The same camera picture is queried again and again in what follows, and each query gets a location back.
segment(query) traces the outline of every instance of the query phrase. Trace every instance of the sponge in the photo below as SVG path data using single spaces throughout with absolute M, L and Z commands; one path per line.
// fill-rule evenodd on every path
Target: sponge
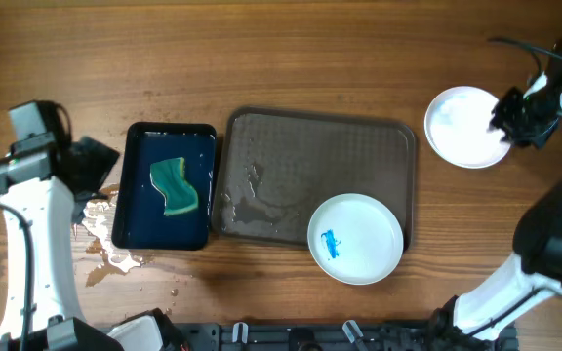
M 199 207 L 196 190 L 185 180 L 182 157 L 151 165 L 151 184 L 164 196 L 164 215 L 179 215 Z

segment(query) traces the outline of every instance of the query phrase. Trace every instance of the white bowl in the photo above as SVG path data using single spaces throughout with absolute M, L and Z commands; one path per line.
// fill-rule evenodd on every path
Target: white bowl
M 343 194 L 313 213 L 307 243 L 327 274 L 347 284 L 367 285 L 396 268 L 403 236 L 398 220 L 384 204 L 365 195 Z
M 428 143 L 453 165 L 479 169 L 496 164 L 510 148 L 509 143 L 501 142 L 503 131 L 489 131 L 496 103 L 496 97 L 474 87 L 444 91 L 426 110 Z

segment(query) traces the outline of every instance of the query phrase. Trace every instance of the wooden table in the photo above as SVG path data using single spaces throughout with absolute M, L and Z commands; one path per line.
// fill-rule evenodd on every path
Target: wooden table
M 14 140 L 7 109 L 33 98 L 61 102 L 77 137 L 121 152 L 134 122 L 223 133 L 245 104 L 398 119 L 419 141 L 416 239 L 380 283 L 343 285 L 309 252 L 217 236 L 199 252 L 132 253 L 148 264 L 128 274 L 96 271 L 100 248 L 83 227 L 71 236 L 75 277 L 96 326 L 154 307 L 175 322 L 425 318 L 502 264 L 520 216 L 562 177 L 562 129 L 544 150 L 512 150 L 480 171 L 448 164 L 426 142 L 424 112 L 441 91 L 524 86 L 530 57 L 484 41 L 497 34 L 550 47 L 562 1 L 0 9 L 0 156 Z M 107 183 L 120 173 L 118 164 Z M 8 264 L 0 215 L 0 321 Z M 522 350 L 562 349 L 562 301 L 518 327 Z

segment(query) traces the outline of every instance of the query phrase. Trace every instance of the brown tray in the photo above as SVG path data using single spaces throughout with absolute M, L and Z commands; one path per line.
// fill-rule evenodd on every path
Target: brown tray
M 413 238 L 416 138 L 400 122 L 244 107 L 228 122 L 214 197 L 220 234 L 306 247 L 313 212 L 359 193 Z

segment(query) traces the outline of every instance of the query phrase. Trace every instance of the blue tray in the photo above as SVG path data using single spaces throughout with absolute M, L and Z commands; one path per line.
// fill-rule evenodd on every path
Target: blue tray
M 127 132 L 112 242 L 121 249 L 199 250 L 208 240 L 216 130 L 204 124 L 137 122 Z M 150 166 L 183 157 L 185 179 L 196 189 L 197 210 L 164 216 L 164 197 L 151 184 Z

